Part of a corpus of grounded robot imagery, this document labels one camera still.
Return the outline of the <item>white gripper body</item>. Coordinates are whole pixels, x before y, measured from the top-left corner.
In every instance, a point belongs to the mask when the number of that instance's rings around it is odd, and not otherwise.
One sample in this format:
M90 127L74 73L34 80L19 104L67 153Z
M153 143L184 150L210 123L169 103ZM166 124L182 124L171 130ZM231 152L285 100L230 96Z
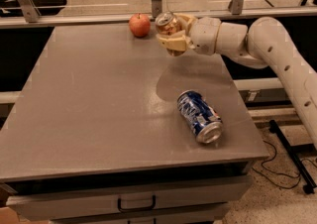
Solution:
M216 41L221 26L218 18L198 19L189 32L194 50L201 55L213 55L216 49Z

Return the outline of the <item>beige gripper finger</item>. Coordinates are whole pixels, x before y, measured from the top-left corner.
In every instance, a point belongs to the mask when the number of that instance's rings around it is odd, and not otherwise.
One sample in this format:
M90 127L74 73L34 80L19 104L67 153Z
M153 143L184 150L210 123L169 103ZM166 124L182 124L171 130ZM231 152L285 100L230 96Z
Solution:
M185 31L186 34L189 34L191 27L197 21L197 18L193 15L176 13L175 14L181 29Z
M180 56L194 48L191 38L184 31L172 35L157 34L157 40L171 56Z

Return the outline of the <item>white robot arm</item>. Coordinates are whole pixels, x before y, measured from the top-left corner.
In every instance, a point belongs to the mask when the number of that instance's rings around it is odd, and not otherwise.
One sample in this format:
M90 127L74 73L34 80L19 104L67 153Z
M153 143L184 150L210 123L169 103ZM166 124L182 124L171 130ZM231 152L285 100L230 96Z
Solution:
M223 55L251 68L270 67L317 147L317 72L279 21L261 17L246 26L165 12L155 24L158 42L172 56L194 50L201 55Z

